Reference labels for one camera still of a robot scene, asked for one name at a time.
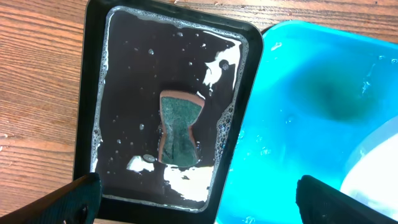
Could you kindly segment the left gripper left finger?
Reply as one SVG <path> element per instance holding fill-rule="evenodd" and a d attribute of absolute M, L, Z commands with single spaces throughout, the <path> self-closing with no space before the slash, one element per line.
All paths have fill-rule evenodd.
<path fill-rule="evenodd" d="M 94 222 L 100 208 L 102 185 L 97 173 L 89 173 L 52 193 L 1 217 L 1 223 Z"/>

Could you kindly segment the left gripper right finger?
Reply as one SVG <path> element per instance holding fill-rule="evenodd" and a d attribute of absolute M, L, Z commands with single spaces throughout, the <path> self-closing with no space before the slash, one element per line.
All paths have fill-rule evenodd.
<path fill-rule="evenodd" d="M 310 175 L 297 182 L 296 204 L 303 224 L 397 224 Z"/>

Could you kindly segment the light blue plate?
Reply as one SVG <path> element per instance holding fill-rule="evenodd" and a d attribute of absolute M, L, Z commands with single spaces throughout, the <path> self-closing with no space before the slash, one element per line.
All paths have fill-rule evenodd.
<path fill-rule="evenodd" d="M 346 170 L 341 192 L 397 220 L 397 117 L 363 139 Z"/>

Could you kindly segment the green scrub sponge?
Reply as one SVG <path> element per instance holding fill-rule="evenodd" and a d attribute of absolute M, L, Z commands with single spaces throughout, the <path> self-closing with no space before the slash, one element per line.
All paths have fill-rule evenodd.
<path fill-rule="evenodd" d="M 159 96 L 162 135 L 159 141 L 159 162 L 177 167 L 198 163 L 197 144 L 192 126 L 205 105 L 198 95 L 177 90 L 164 90 Z"/>

